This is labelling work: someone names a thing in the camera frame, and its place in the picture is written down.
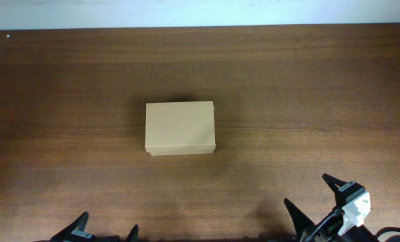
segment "cardboard box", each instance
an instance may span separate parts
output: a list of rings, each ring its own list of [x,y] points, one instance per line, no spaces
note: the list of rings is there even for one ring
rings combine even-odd
[[[152,156],[213,153],[213,102],[146,104],[145,148]]]

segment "beige box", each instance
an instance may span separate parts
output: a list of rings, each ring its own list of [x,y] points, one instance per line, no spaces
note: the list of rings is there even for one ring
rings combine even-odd
[[[213,102],[146,104],[145,148],[152,156],[213,153]]]

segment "white wall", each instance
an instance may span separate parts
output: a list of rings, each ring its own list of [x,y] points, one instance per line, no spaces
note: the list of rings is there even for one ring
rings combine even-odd
[[[0,30],[400,22],[400,0],[0,0]]]

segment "wooden table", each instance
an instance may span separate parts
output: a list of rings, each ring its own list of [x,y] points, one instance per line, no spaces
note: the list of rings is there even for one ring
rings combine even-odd
[[[145,104],[212,100],[216,153],[151,157]],[[0,241],[220,239],[319,222],[321,179],[400,227],[400,24],[0,31]]]

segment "wood grain surface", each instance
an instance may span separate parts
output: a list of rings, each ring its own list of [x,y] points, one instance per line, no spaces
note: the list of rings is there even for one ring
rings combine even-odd
[[[146,103],[202,100],[215,154],[145,152]],[[83,211],[96,235],[294,233],[284,198],[335,205],[322,173],[400,227],[400,24],[0,31],[0,241]]]

